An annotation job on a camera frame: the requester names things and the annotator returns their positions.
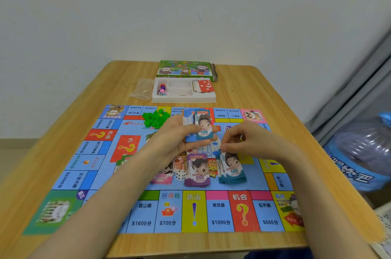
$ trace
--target blue plastic container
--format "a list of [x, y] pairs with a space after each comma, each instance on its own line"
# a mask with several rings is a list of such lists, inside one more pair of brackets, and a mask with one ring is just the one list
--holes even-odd
[[382, 188], [391, 180], [391, 113], [344, 125], [325, 151], [357, 190]]

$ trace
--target hand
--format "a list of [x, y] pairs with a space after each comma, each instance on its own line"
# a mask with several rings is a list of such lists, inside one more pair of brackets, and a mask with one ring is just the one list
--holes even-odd
[[221, 141], [223, 152], [241, 153], [259, 159], [284, 161], [300, 150], [285, 138], [251, 121], [229, 128]]
[[[158, 159], [158, 166], [163, 169], [170, 161], [180, 153], [189, 149], [204, 147], [212, 141], [217, 140], [217, 135], [213, 138], [200, 140], [192, 143], [185, 143], [183, 139], [190, 133], [201, 131], [200, 125], [182, 125], [182, 116], [176, 115], [167, 119], [163, 126], [148, 140], [142, 150], [151, 152]], [[217, 133], [217, 127], [212, 127], [213, 133]]]

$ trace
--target game board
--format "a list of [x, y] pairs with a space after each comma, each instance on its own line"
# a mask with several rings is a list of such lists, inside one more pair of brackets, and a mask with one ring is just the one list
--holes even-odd
[[[108, 105], [24, 234], [51, 234], [81, 208], [157, 131], [146, 128], [142, 118], [143, 113], [157, 109], [173, 116], [181, 114], [183, 108]], [[262, 113], [252, 109], [206, 109], [210, 110], [212, 123], [219, 127], [219, 139], [192, 152], [208, 154], [210, 185], [185, 187], [181, 176], [175, 173], [169, 185], [150, 183], [119, 233], [304, 231], [292, 184], [276, 161], [239, 154], [247, 182], [218, 182], [213, 152], [224, 132], [244, 120], [252, 120], [270, 130]]]

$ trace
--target exclamation mark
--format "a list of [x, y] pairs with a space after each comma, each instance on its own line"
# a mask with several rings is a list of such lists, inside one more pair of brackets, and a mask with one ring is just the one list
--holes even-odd
[[193, 217], [194, 217], [194, 221], [193, 221], [193, 226], [196, 226], [197, 225], [197, 222], [195, 220], [196, 216], [195, 216], [195, 211], [197, 209], [197, 204], [195, 202], [193, 202]]

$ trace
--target plastic bag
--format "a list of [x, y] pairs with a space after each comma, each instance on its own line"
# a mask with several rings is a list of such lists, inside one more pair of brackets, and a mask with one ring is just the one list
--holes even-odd
[[130, 94], [130, 97], [150, 100], [153, 91], [153, 80], [150, 78], [140, 78], [137, 81], [136, 88]]

